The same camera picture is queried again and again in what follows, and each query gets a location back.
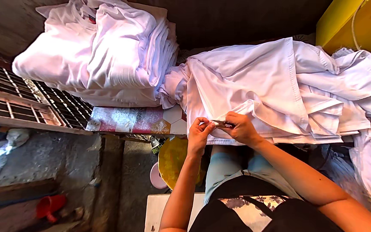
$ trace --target patterned tablecloth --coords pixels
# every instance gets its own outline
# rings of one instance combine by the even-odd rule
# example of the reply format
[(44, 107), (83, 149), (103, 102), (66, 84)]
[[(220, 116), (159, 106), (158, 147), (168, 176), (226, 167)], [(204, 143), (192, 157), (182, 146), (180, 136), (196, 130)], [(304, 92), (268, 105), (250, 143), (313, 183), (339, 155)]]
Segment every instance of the patterned tablecloth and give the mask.
[(122, 108), (94, 107), (85, 130), (139, 134), (186, 134), (187, 117), (179, 105)]

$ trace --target hand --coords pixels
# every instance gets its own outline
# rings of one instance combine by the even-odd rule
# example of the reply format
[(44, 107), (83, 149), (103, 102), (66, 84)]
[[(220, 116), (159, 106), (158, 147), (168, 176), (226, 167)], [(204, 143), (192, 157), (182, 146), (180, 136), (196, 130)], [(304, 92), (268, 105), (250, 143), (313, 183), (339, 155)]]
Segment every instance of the hand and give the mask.
[(195, 119), (188, 134), (187, 155), (203, 156), (204, 148), (207, 144), (207, 136), (213, 131), (214, 127), (214, 124), (210, 123), (206, 118)]
[(264, 141), (264, 138), (257, 133), (247, 115), (230, 111), (225, 116), (225, 120), (234, 124), (234, 129), (220, 127), (219, 129), (229, 134), (236, 141), (244, 143), (251, 148), (254, 148), (257, 143)]

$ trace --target light blue jeans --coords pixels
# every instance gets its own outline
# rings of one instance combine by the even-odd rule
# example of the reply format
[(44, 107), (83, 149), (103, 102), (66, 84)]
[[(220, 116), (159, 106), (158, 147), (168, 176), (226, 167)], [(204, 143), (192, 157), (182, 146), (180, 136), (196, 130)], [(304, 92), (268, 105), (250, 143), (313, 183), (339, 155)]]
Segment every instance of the light blue jeans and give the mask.
[(276, 186), (288, 196), (301, 199), (293, 187), (260, 154), (255, 152), (254, 156), (248, 162), (247, 169), (242, 172), (242, 156), (233, 152), (235, 148), (215, 146), (213, 147), (207, 171), (204, 204), (209, 202), (211, 194), (217, 187), (241, 175), (257, 177)]

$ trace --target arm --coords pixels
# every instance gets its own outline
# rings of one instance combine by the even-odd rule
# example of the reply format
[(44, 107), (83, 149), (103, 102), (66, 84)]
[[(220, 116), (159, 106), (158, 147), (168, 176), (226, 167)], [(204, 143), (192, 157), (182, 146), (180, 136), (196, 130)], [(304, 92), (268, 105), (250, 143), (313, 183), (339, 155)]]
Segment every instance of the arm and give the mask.
[(259, 152), (299, 193), (344, 231), (371, 230), (371, 213), (327, 177), (257, 134), (246, 115), (234, 112), (226, 120), (234, 129), (222, 128), (235, 140)]
[(193, 208), (195, 183), (207, 136), (214, 129), (206, 118), (195, 119), (188, 135), (187, 157), (181, 168), (176, 186), (168, 198), (161, 217), (161, 232), (185, 232)]

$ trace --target floral pattern fabric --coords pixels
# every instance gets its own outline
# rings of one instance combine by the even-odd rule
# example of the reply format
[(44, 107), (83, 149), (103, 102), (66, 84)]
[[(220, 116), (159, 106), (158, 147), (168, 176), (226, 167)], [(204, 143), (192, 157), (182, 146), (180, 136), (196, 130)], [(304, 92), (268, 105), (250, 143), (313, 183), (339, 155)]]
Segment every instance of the floral pattern fabric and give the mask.
[[(278, 196), (255, 196), (250, 198), (265, 204), (271, 211), (274, 211), (279, 204), (286, 201)], [(262, 231), (271, 222), (271, 218), (263, 213), (260, 208), (244, 200), (243, 196), (238, 198), (222, 198), (219, 201), (224, 203), (228, 208), (233, 209), (253, 232)]]

